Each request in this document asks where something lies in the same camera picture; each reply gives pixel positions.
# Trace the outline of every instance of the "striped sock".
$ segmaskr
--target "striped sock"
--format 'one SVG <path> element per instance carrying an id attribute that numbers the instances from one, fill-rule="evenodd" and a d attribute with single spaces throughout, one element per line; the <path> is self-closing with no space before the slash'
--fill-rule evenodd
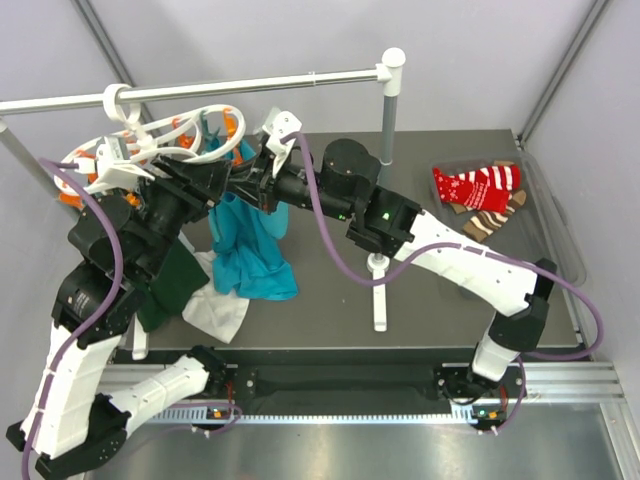
<path id="1" fill-rule="evenodd" d="M 499 230 L 509 217 L 513 215 L 516 210 L 524 205 L 527 200 L 527 192 L 524 190 L 518 190 L 511 195 L 509 203 L 507 204 L 507 211 L 503 214 L 496 212 L 478 212 L 462 227 L 462 232 L 472 240 L 478 243 L 484 242 L 487 237 Z"/>
<path id="2" fill-rule="evenodd" d="M 509 162 L 508 160 L 496 160 L 493 162 L 492 167 L 481 168 L 480 170 L 475 170 L 473 172 L 460 173 L 457 175 L 458 178 L 464 180 L 468 179 L 470 181 L 482 181 L 483 183 L 491 184 L 492 177 L 489 175 L 489 172 L 493 174 L 493 183 L 495 183 L 496 188 L 498 189 L 506 189 L 506 190 L 515 190 L 520 186 L 521 175 L 520 169 L 513 162 Z M 466 205 L 461 205 L 459 203 L 450 203 L 453 211 L 460 215 L 461 213 L 470 212 L 473 210 L 472 207 L 467 207 Z"/>

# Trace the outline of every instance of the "white wall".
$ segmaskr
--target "white wall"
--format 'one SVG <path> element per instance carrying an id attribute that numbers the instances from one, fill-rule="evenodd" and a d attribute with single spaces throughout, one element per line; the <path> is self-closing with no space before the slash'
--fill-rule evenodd
<path id="1" fill-rule="evenodd" d="M 399 129 L 516 132 L 590 4 L 94 1 L 139 86 L 372 68 L 386 48 L 397 46 L 408 58 Z M 151 111 L 164 117 L 203 101 L 152 104 Z M 274 104 L 295 112 L 311 132 L 370 131 L 381 122 L 381 93 L 374 84 L 245 94 L 224 101 L 240 107 L 251 124 Z"/>
<path id="2" fill-rule="evenodd" d="M 92 93 L 114 81 L 66 0 L 15 2 L 3 9 L 0 44 L 4 100 Z M 98 110 L 6 121 L 34 155 L 52 159 L 113 130 Z M 29 412 L 49 349 L 53 300 L 80 256 L 66 239 L 71 217 L 1 145 L 0 161 L 0 464 L 3 478 L 18 478 L 20 454 L 4 431 Z"/>
<path id="3" fill-rule="evenodd" d="M 587 263 L 614 360 L 640 424 L 640 3 L 616 0 L 529 142 Z"/>

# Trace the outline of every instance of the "plastic bin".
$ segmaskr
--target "plastic bin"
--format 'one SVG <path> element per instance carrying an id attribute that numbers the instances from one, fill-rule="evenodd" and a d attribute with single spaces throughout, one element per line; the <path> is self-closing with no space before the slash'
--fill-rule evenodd
<path id="1" fill-rule="evenodd" d="M 551 194 L 538 162 L 526 152 L 483 154 L 435 159 L 429 162 L 430 190 L 436 205 L 435 215 L 448 227 L 462 232 L 463 225 L 475 215 L 475 211 L 458 215 L 450 205 L 442 203 L 436 190 L 432 168 L 437 167 L 446 175 L 456 175 L 489 167 L 496 160 L 511 161 L 520 168 L 520 188 L 527 192 L 527 200 L 502 228 L 484 241 L 484 244 L 500 253 L 529 262 L 549 258 L 558 265 L 563 278 L 574 285 L 582 285 L 586 280 L 586 271 L 567 229 L 566 216 L 557 199 Z"/>

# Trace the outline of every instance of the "red sock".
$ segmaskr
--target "red sock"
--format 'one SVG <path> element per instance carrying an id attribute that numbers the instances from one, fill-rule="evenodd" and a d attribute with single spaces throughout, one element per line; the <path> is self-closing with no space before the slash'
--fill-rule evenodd
<path id="1" fill-rule="evenodd" d="M 486 183 L 468 182 L 458 177 L 449 177 L 437 168 L 433 169 L 433 176 L 442 202 L 459 203 L 476 210 L 498 213 L 504 213 L 507 210 L 510 195 L 507 190 L 498 190 Z"/>
<path id="2" fill-rule="evenodd" d="M 493 165 L 451 178 L 472 183 L 484 183 L 498 190 L 516 190 L 520 186 L 520 169 L 516 165 Z"/>

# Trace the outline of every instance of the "blue towel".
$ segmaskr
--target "blue towel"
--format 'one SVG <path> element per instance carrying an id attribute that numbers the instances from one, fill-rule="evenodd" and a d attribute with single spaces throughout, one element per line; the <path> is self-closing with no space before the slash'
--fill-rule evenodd
<path id="1" fill-rule="evenodd" d="M 284 237 L 289 206 L 280 203 L 271 215 L 233 194 L 225 194 L 209 212 L 213 234 L 213 282 L 239 297 L 287 300 L 298 294 L 293 270 L 283 258 L 277 239 Z"/>

